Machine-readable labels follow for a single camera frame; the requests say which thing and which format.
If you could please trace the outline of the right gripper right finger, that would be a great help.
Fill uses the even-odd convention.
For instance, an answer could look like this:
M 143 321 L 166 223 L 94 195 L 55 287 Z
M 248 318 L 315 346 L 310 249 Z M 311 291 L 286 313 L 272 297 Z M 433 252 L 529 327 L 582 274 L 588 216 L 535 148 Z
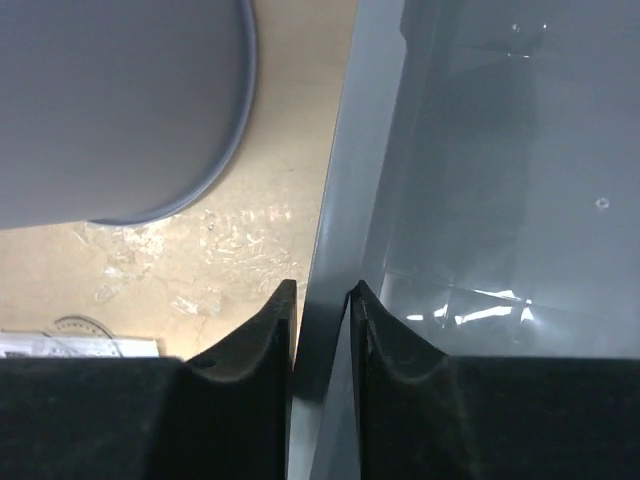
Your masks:
M 452 356 L 350 293 L 365 479 L 635 479 L 639 364 Z

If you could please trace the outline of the light grey plastic bucket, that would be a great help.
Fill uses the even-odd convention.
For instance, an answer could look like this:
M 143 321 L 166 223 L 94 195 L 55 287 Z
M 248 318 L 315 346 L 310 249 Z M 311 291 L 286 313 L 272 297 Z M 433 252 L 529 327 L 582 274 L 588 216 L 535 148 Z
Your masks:
M 1 225 L 153 222 L 208 193 L 257 83 L 249 1 L 5 1 Z

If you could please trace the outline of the grey rectangular plastic crate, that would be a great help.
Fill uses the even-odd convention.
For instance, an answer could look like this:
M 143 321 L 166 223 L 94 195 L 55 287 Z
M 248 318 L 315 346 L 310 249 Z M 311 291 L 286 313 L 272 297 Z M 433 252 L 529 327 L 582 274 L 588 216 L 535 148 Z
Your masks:
M 289 474 L 360 474 L 350 293 L 452 356 L 639 364 L 639 5 L 362 1 Z

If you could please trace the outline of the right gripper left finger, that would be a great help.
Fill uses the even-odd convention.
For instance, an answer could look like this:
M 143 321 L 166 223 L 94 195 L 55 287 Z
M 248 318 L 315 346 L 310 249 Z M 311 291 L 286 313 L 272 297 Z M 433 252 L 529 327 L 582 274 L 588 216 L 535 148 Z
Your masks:
M 283 479 L 296 284 L 195 357 L 4 360 L 5 479 Z

